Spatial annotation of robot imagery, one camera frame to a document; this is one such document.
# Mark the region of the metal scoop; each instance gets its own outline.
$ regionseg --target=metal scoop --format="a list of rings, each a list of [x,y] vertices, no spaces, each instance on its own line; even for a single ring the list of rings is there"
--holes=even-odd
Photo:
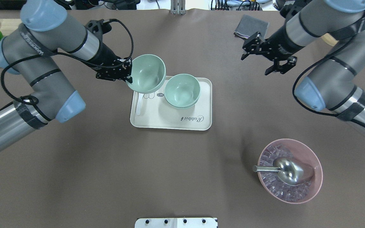
[[[279,157],[273,166],[253,166],[254,172],[275,172],[284,183],[296,186],[308,182],[314,175],[313,167],[289,157]]]

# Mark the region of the wooden cutting board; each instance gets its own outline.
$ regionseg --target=wooden cutting board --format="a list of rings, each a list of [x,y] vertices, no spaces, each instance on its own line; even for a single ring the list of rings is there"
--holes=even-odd
[[[0,19],[0,31],[4,36],[8,36],[18,28],[20,19]]]

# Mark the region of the blue joint cap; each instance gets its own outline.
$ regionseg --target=blue joint cap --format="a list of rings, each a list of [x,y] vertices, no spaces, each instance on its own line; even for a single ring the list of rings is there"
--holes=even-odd
[[[5,37],[0,41],[0,67],[3,69],[9,65],[9,63],[6,61],[4,53],[3,53],[4,39],[5,39]],[[21,74],[18,71],[14,70],[13,68],[9,68],[6,72],[11,73],[11,74]]]
[[[325,3],[344,13],[358,13],[365,10],[365,0],[324,0]]]
[[[308,77],[305,77],[305,79],[298,85],[294,94],[298,99],[305,102],[315,111],[320,111],[326,107],[322,95],[320,95],[319,90]]]
[[[81,98],[78,91],[74,91],[73,94],[67,99],[64,105],[60,108],[56,115],[56,119],[60,123],[64,123],[73,118],[78,113],[85,109],[85,102]]]
[[[61,25],[67,18],[67,10],[54,0],[28,0],[20,17],[29,29],[45,32]]]

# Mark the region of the brown table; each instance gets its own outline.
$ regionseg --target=brown table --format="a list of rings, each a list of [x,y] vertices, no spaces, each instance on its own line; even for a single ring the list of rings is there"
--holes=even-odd
[[[240,60],[233,31],[243,14],[284,22],[278,12],[168,10],[69,12],[81,23],[117,18],[135,40],[133,57],[160,56],[167,75],[190,73],[213,84],[207,131],[133,127],[133,92],[123,82],[95,79],[80,62],[55,56],[87,108],[51,121],[0,153],[0,227],[134,227],[137,218],[217,217],[221,228],[365,227],[365,138],[341,121],[309,113],[291,95],[297,75],[330,49],[322,40],[296,54],[285,75],[264,76],[271,62]],[[0,18],[18,18],[0,11]],[[119,56],[130,41],[121,26],[104,42]],[[356,77],[365,89],[365,69]],[[7,77],[15,95],[32,90]],[[0,108],[10,101],[0,86]],[[310,202],[272,197],[251,171],[262,149],[279,138],[307,144],[323,166],[323,187]]]

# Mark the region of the green bowl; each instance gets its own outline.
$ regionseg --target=green bowl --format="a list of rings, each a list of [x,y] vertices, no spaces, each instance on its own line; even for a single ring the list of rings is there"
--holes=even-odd
[[[149,94],[156,92],[165,81],[165,64],[161,58],[146,54],[132,60],[132,83],[126,82],[133,91]]]
[[[168,80],[164,97],[175,108],[190,108],[200,98],[200,83],[190,74],[178,74]]]

